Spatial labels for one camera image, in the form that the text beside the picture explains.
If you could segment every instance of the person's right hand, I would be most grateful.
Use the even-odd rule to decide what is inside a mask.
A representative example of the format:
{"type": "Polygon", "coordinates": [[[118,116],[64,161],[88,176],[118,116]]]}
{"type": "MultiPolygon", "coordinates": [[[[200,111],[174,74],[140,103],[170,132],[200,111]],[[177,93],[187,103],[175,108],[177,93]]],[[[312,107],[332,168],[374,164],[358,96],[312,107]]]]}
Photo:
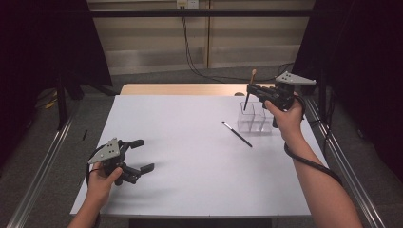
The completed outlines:
{"type": "Polygon", "coordinates": [[[281,111],[271,102],[265,101],[267,110],[272,113],[277,121],[278,128],[281,131],[281,137],[288,143],[296,137],[302,137],[301,133],[301,118],[302,106],[294,99],[293,105],[287,111],[281,111]]]}

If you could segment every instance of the white table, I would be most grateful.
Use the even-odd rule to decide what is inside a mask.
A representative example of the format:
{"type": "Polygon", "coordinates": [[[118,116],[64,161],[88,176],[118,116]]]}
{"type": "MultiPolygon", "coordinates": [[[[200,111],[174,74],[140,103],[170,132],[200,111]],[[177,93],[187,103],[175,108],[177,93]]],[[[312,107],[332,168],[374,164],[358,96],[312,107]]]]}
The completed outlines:
{"type": "MultiPolygon", "coordinates": [[[[117,96],[99,145],[114,137],[144,140],[129,150],[128,166],[155,163],[136,184],[112,188],[103,215],[123,218],[271,218],[310,215],[292,159],[279,131],[236,137],[240,102],[235,96],[117,96]]],[[[257,101],[251,96],[250,101],[257,101]]],[[[307,142],[326,164],[307,121],[307,142]]],[[[83,184],[71,214],[86,195],[83,184]]]]}

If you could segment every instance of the person's left hand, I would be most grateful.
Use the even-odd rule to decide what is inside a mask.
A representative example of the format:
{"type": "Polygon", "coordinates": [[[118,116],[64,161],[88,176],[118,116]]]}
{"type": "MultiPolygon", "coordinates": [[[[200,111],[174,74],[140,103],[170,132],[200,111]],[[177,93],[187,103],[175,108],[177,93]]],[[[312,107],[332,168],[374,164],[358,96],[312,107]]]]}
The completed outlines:
{"type": "Polygon", "coordinates": [[[122,168],[117,167],[107,177],[101,163],[94,163],[92,171],[89,174],[86,200],[91,204],[94,203],[101,209],[109,199],[109,192],[113,182],[121,176],[122,172],[122,168]]]}

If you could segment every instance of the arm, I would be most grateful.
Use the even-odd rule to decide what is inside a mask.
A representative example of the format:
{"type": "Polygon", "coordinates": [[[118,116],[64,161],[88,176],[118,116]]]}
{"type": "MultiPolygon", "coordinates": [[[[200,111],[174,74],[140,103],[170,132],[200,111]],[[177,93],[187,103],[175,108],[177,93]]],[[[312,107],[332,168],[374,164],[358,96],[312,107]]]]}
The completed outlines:
{"type": "Polygon", "coordinates": [[[107,203],[113,182],[122,174],[122,168],[116,168],[108,177],[99,162],[95,163],[90,173],[86,199],[68,228],[92,227],[101,208],[107,203]]]}
{"type": "MultiPolygon", "coordinates": [[[[298,101],[286,112],[269,101],[267,109],[276,117],[281,137],[294,154],[322,164],[303,138],[300,122],[302,107],[298,101]]],[[[294,161],[299,183],[317,227],[362,227],[356,209],[336,180],[306,164],[294,161]]]]}

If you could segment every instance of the wall outlet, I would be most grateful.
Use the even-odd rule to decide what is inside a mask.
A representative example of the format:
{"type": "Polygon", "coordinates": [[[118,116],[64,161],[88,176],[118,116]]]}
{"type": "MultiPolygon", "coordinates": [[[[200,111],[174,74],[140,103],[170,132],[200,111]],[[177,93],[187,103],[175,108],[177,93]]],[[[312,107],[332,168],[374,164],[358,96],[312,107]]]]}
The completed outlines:
{"type": "Polygon", "coordinates": [[[177,0],[177,9],[187,9],[187,0],[177,0]]]}
{"type": "Polygon", "coordinates": [[[199,0],[188,0],[187,1],[188,9],[198,9],[199,8],[199,0]]]}

